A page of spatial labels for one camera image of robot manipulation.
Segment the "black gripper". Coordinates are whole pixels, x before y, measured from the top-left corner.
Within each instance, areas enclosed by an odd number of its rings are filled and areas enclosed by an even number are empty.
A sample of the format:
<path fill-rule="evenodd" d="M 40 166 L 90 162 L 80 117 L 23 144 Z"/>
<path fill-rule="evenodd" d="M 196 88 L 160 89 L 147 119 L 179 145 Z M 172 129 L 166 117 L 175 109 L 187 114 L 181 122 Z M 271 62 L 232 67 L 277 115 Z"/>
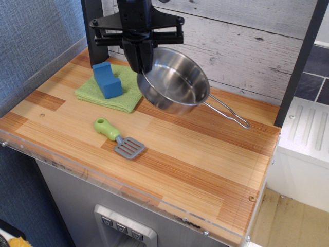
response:
<path fill-rule="evenodd" d="M 157 10 L 151 1 L 117 1 L 119 12 L 93 19 L 89 26 L 95 32 L 97 46 L 120 46 L 131 69 L 145 73 L 153 67 L 153 45 L 182 44 L 183 17 Z"/>

